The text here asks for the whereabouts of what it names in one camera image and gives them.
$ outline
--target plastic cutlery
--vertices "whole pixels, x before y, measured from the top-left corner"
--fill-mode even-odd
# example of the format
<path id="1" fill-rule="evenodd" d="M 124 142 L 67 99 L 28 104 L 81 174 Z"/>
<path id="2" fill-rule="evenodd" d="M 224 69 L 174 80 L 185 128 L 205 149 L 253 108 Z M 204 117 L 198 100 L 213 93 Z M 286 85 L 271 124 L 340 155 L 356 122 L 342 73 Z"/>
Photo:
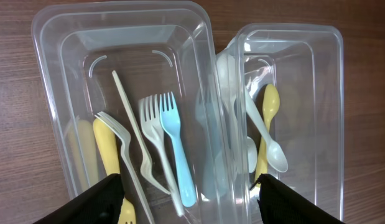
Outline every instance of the plastic cutlery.
<path id="1" fill-rule="evenodd" d="M 267 143 L 267 161 L 268 163 L 278 172 L 286 172 L 288 169 L 287 160 L 284 152 L 281 149 L 281 146 L 274 141 L 269 135 L 264 122 L 261 119 L 259 111 L 254 104 L 254 101 L 249 95 L 248 90 L 244 89 L 244 97 L 246 101 L 246 112 L 249 117 L 252 119 L 254 125 L 258 128 L 261 133 L 261 136 L 264 138 Z"/>
<path id="2" fill-rule="evenodd" d="M 211 128 L 208 128 L 205 110 L 207 111 L 207 116 L 209 118 L 208 125 L 211 126 Z M 205 91 L 205 104 L 200 91 L 198 91 L 195 101 L 195 119 L 199 122 L 203 130 L 209 130 L 209 136 L 213 140 L 213 145 L 211 147 L 209 136 L 205 137 L 206 161 L 203 167 L 203 194 L 207 199 L 212 200 L 217 197 L 217 193 L 220 197 L 222 197 L 227 192 L 228 185 L 225 174 L 226 167 L 224 165 L 221 139 L 216 128 L 216 123 L 214 122 L 216 121 L 216 117 L 209 90 Z"/>
<path id="3" fill-rule="evenodd" d="M 153 143 L 159 153 L 175 210 L 177 215 L 181 217 L 184 215 L 184 207 L 181 202 L 179 189 L 175 182 L 172 168 L 166 156 L 164 132 L 162 126 L 160 125 L 157 95 L 151 95 L 147 98 L 139 100 L 138 108 L 140 111 L 142 133 L 144 133 L 145 137 Z"/>
<path id="4" fill-rule="evenodd" d="M 134 187 L 136 188 L 138 197 L 140 198 L 140 202 L 142 203 L 142 207 L 144 208 L 144 211 L 147 215 L 147 218 L 149 220 L 150 224 L 154 224 L 154 217 L 152 216 L 151 210 L 148 205 L 148 201 L 146 199 L 146 196 L 144 194 L 144 191 L 142 190 L 140 181 L 137 177 L 136 171 L 134 170 L 130 155 L 129 155 L 129 145 L 131 136 L 129 131 L 126 130 L 119 122 L 117 122 L 114 118 L 112 118 L 110 115 L 106 114 L 105 112 L 99 112 L 96 116 L 98 119 L 100 119 L 104 124 L 108 126 L 110 130 L 113 131 L 115 135 L 121 140 L 122 146 L 120 148 L 120 155 L 128 168 L 128 171 L 131 176 L 131 180 L 134 184 Z"/>
<path id="5" fill-rule="evenodd" d="M 89 121 L 76 118 L 77 133 L 69 125 L 66 128 L 73 161 L 82 191 L 98 183 L 98 165 L 93 126 Z"/>
<path id="6" fill-rule="evenodd" d="M 266 125 L 267 131 L 269 132 L 271 120 L 279 110 L 279 94 L 273 84 L 268 84 L 264 92 L 264 100 L 262 102 L 262 117 L 264 118 L 264 124 Z M 257 180 L 260 174 L 268 173 L 268 163 L 266 154 L 266 142 L 264 138 L 261 138 L 259 156 L 257 158 L 256 175 L 254 179 Z"/>
<path id="7" fill-rule="evenodd" d="M 120 79 L 116 71 L 112 71 L 112 75 L 113 75 L 113 79 L 115 80 L 116 87 L 118 88 L 124 108 L 126 109 L 126 113 L 128 114 L 128 117 L 130 119 L 130 123 L 133 128 L 133 131 L 136 134 L 138 143 L 140 144 L 140 148 L 142 151 L 142 164 L 140 168 L 141 175 L 143 176 L 143 178 L 148 180 L 148 182 L 150 182 L 153 186 L 155 186 L 159 190 L 165 192 L 166 194 L 170 194 L 170 192 L 165 187 L 163 187 L 152 175 L 152 158 L 148 152 L 147 146 L 145 145 L 144 139 L 142 138 L 140 129 L 138 128 L 138 124 L 137 124 L 136 118 L 134 117 L 134 113 L 132 112 L 130 102 L 128 100 L 126 92 L 124 92 L 122 83 L 120 82 Z"/>
<path id="8" fill-rule="evenodd" d="M 162 124 L 164 131 L 172 139 L 181 201 L 185 207 L 191 207 L 197 202 L 197 195 L 187 158 L 185 157 L 184 149 L 182 147 L 179 111 L 173 93 L 171 93 L 171 95 L 171 98 L 170 93 L 163 94 L 163 97 L 162 95 L 160 96 L 160 123 Z"/>
<path id="9" fill-rule="evenodd" d="M 118 150 L 114 133 L 101 120 L 95 119 L 93 122 L 94 134 L 98 150 L 105 167 L 106 175 L 120 174 Z M 128 200 L 123 198 L 118 224 L 135 224 L 136 211 Z"/>
<path id="10" fill-rule="evenodd" d="M 257 166 L 257 147 L 249 136 L 246 140 L 246 149 L 248 150 L 249 173 L 253 173 Z"/>

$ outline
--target blue plastic fork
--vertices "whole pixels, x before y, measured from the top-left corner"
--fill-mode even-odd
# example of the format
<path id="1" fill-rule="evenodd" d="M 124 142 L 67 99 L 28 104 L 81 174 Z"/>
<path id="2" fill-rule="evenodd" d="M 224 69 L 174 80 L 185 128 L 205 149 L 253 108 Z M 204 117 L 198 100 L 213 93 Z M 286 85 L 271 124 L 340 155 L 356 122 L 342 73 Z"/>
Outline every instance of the blue plastic fork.
<path id="1" fill-rule="evenodd" d="M 185 207 L 191 207 L 197 202 L 197 195 L 180 138 L 181 120 L 179 111 L 175 103 L 173 92 L 171 95 L 171 99 L 170 93 L 163 94 L 163 97 L 162 95 L 160 96 L 160 123 L 163 130 L 165 130 L 172 139 L 175 168 L 177 170 L 177 180 L 179 183 L 182 204 Z"/>

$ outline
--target wooden table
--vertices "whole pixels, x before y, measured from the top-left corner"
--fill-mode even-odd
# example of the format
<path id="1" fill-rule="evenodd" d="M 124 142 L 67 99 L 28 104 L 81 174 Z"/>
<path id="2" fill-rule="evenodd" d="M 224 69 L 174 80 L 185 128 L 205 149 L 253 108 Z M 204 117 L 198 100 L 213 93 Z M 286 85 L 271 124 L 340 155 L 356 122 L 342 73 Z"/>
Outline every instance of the wooden table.
<path id="1" fill-rule="evenodd" d="M 68 201 L 30 35 L 43 7 L 0 0 L 0 223 L 32 223 Z M 252 22 L 335 26 L 345 47 L 345 222 L 385 223 L 385 0 L 198 1 L 219 52 Z"/>

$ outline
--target spoon bowl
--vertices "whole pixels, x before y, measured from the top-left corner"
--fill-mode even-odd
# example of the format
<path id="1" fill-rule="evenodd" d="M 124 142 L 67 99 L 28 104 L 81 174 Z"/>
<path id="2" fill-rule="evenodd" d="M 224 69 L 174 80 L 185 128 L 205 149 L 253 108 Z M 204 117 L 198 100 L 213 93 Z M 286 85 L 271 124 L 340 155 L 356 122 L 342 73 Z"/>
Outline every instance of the spoon bowl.
<path id="1" fill-rule="evenodd" d="M 253 173 L 257 164 L 257 148 L 251 137 L 246 140 L 246 148 L 248 150 L 249 173 Z"/>
<path id="2" fill-rule="evenodd" d="M 269 130 L 271 120 L 275 117 L 280 106 L 279 94 L 274 85 L 268 84 L 266 91 L 264 92 L 264 100 L 262 102 L 262 114 L 264 118 L 264 124 L 267 130 Z"/>
<path id="3" fill-rule="evenodd" d="M 278 172 L 286 172 L 288 169 L 287 159 L 281 146 L 272 139 L 267 144 L 267 161 Z"/>

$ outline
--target clear plastic container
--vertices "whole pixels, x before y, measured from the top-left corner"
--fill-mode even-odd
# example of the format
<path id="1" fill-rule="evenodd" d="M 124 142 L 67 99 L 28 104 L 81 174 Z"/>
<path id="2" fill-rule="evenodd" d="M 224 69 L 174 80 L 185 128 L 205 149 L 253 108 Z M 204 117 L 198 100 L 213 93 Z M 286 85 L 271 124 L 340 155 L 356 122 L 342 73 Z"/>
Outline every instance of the clear plastic container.
<path id="1" fill-rule="evenodd" d="M 97 148 L 87 153 L 82 149 L 94 146 L 85 142 L 91 140 L 85 133 L 91 132 L 94 114 L 100 111 L 115 117 L 131 133 L 130 156 L 139 174 L 141 150 L 111 75 L 115 70 L 138 121 L 139 99 L 175 93 L 198 202 L 179 218 L 170 196 L 139 176 L 156 223 L 246 220 L 237 203 L 246 191 L 233 190 L 246 188 L 234 181 L 244 175 L 230 172 L 233 169 L 228 166 L 233 161 L 225 150 L 229 141 L 219 107 L 211 25 L 200 6 L 169 1 L 50 6 L 35 16 L 32 36 L 70 198 L 106 176 Z M 149 141 L 146 144 L 154 161 L 154 177 L 167 186 L 159 155 Z M 168 137 L 165 147 L 174 170 Z M 147 223 L 127 169 L 120 164 L 126 198 L 135 207 L 137 222 Z"/>
<path id="2" fill-rule="evenodd" d="M 289 170 L 269 173 L 328 212 L 343 219 L 343 40 L 329 26 L 308 24 L 250 24 L 238 32 L 229 46 L 217 55 L 221 95 L 225 108 L 233 105 L 238 120 L 246 121 L 244 88 L 261 112 L 263 87 L 275 84 L 281 99 L 270 134 L 281 145 Z M 227 124 L 232 116 L 227 116 Z M 256 145 L 260 134 L 248 119 L 239 127 Z M 247 152 L 234 154 L 247 173 Z M 254 182 L 254 174 L 243 179 Z M 256 199 L 250 192 L 246 202 L 251 223 L 260 223 Z"/>

